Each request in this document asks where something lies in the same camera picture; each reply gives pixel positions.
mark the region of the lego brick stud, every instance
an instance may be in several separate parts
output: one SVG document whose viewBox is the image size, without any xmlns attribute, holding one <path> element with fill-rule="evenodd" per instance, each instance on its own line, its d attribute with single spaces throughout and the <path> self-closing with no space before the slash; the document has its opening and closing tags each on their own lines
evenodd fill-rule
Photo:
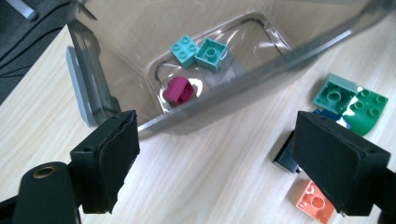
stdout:
<svg viewBox="0 0 396 224">
<path fill-rule="evenodd" d="M 325 85 L 315 97 L 314 104 L 341 115 L 347 110 L 349 102 L 356 94 L 358 94 L 358 86 L 355 83 L 329 74 Z"/>
<path fill-rule="evenodd" d="M 359 87 L 357 100 L 350 103 L 343 116 L 351 124 L 351 131 L 359 135 L 370 132 L 387 104 L 388 98 Z"/>
<path fill-rule="evenodd" d="M 194 55 L 199 50 L 198 46 L 188 35 L 183 36 L 169 49 L 184 69 L 189 68 L 195 63 Z"/>
<path fill-rule="evenodd" d="M 318 186 L 310 180 L 299 197 L 296 206 L 320 223 L 329 223 L 335 208 L 322 194 Z"/>
<path fill-rule="evenodd" d="M 163 99 L 171 105 L 182 105 L 190 100 L 194 88 L 184 77 L 174 77 L 163 92 Z"/>
<path fill-rule="evenodd" d="M 226 45 L 207 38 L 195 54 L 195 61 L 212 72 L 218 72 L 226 56 Z"/>
</svg>

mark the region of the black cable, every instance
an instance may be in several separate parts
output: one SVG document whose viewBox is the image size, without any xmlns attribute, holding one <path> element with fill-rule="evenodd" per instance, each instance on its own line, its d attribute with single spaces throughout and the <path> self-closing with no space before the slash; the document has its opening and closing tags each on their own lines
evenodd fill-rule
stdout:
<svg viewBox="0 0 396 224">
<path fill-rule="evenodd" d="M 23 77 L 24 75 L 13 75 L 13 76 L 8 76 L 8 77 Z"/>
<path fill-rule="evenodd" d="M 3 76 L 5 76 L 5 75 L 8 75 L 8 74 L 11 74 L 11 73 L 14 73 L 14 72 L 18 72 L 18 71 L 20 71 L 20 70 L 22 70 L 22 69 L 29 68 L 29 67 L 32 67 L 32 65 L 27 65 L 27 66 L 24 66 L 24 67 L 20 67 L 20 68 L 18 68 L 18 69 L 15 69 L 15 70 L 13 70 L 13 71 L 3 73 L 3 74 L 0 75 L 0 77 L 3 77 Z"/>
<path fill-rule="evenodd" d="M 8 54 L 14 50 L 23 40 L 24 38 L 26 38 L 26 36 L 28 36 L 36 27 L 37 25 L 39 25 L 44 19 L 46 19 L 48 16 L 50 16 L 54 11 L 58 10 L 61 7 L 65 7 L 67 5 L 69 5 L 70 2 L 66 2 L 63 4 L 60 4 L 59 6 L 53 8 L 49 13 L 47 13 L 45 16 L 43 16 L 40 20 L 37 21 L 37 23 L 35 25 L 33 25 L 30 30 L 28 30 L 23 36 L 22 38 L 11 48 L 9 49 L 3 56 L 0 57 L 0 62 L 3 61 L 3 59 L 5 59 Z"/>
<path fill-rule="evenodd" d="M 60 31 L 62 30 L 63 27 L 58 27 L 58 28 L 54 28 L 52 30 L 47 31 L 46 33 L 44 33 L 43 35 L 41 35 L 39 38 L 37 38 L 32 44 L 30 44 L 28 47 L 26 47 L 26 49 L 24 49 L 23 51 L 21 51 L 19 54 L 15 55 L 15 57 L 13 57 L 11 60 L 9 60 L 6 63 L 3 63 L 2 65 L 0 65 L 0 69 L 3 69 L 4 67 L 6 67 L 7 65 L 9 65 L 10 63 L 12 63 L 14 60 L 16 60 L 17 58 L 21 57 L 22 54 L 24 54 L 28 49 L 30 49 L 32 46 L 34 46 L 38 41 L 40 41 L 42 38 L 46 37 L 46 35 L 49 35 L 55 31 Z"/>
</svg>

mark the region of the teal lego brick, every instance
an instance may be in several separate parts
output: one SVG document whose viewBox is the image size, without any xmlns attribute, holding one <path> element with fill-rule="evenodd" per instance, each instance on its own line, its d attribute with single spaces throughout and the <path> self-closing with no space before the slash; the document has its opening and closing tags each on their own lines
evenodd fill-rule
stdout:
<svg viewBox="0 0 396 224">
<path fill-rule="evenodd" d="M 370 132 L 378 122 L 388 98 L 358 87 L 358 95 L 352 99 L 343 117 L 351 124 L 351 131 L 358 135 Z"/>
<path fill-rule="evenodd" d="M 227 46 L 207 38 L 195 54 L 195 61 L 212 72 L 218 72 L 227 56 Z"/>
<path fill-rule="evenodd" d="M 199 48 L 188 35 L 183 36 L 169 48 L 175 55 L 177 61 L 184 69 L 189 68 L 195 63 L 195 53 Z"/>
<path fill-rule="evenodd" d="M 315 97 L 314 104 L 341 115 L 347 110 L 349 102 L 357 94 L 358 86 L 355 83 L 329 74 L 325 85 Z"/>
</svg>

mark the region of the turquoise duplo block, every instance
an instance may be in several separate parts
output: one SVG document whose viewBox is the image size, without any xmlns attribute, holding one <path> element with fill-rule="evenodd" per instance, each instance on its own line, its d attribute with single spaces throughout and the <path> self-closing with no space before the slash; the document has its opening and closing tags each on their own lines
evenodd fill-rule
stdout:
<svg viewBox="0 0 396 224">
<path fill-rule="evenodd" d="M 195 61 L 212 72 L 218 72 L 226 56 L 226 45 L 207 38 L 195 54 Z"/>
<path fill-rule="evenodd" d="M 188 35 L 183 36 L 169 49 L 184 69 L 189 68 L 195 63 L 194 55 L 199 50 L 198 46 Z"/>
<path fill-rule="evenodd" d="M 357 94 L 358 86 L 355 83 L 329 74 L 326 84 L 315 97 L 314 104 L 341 115 L 347 110 L 349 102 Z"/>
<path fill-rule="evenodd" d="M 352 125 L 352 132 L 365 135 L 378 122 L 388 98 L 362 87 L 358 87 L 358 90 L 359 94 L 350 102 L 343 117 Z"/>
</svg>

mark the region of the black robotic claw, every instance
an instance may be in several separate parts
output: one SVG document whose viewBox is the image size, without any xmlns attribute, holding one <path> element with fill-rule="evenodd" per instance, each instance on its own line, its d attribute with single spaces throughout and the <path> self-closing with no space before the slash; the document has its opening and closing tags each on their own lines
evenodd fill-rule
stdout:
<svg viewBox="0 0 396 224">
<path fill-rule="evenodd" d="M 113 116 L 70 152 L 70 164 L 26 173 L 19 195 L 0 203 L 0 223 L 80 223 L 80 205 L 84 213 L 111 212 L 139 151 L 136 113 Z"/>
<path fill-rule="evenodd" d="M 299 112 L 292 157 L 337 212 L 368 216 L 373 204 L 396 219 L 390 153 L 321 115 Z"/>
</svg>

